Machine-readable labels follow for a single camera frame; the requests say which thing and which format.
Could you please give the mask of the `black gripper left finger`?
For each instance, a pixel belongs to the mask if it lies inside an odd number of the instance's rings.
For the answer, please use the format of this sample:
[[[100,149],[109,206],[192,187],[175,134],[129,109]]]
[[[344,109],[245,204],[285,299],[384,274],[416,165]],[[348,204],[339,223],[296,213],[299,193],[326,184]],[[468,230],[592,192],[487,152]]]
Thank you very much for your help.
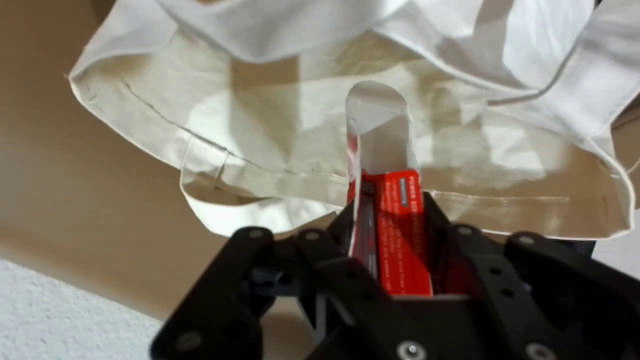
[[[349,208],[326,230],[283,240],[262,225],[235,230],[164,322],[149,358],[262,360],[259,320],[278,298],[294,298],[316,342],[308,360],[395,360],[395,305],[344,253],[351,230]]]

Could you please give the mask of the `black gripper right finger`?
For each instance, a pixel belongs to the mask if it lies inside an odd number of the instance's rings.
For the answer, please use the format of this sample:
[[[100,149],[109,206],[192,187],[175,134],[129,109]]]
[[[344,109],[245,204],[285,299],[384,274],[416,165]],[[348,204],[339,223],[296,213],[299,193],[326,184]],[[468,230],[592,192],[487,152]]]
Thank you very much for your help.
[[[640,281],[590,255],[585,242],[513,231],[491,242],[424,193],[438,294],[463,294],[510,360],[640,360]]]

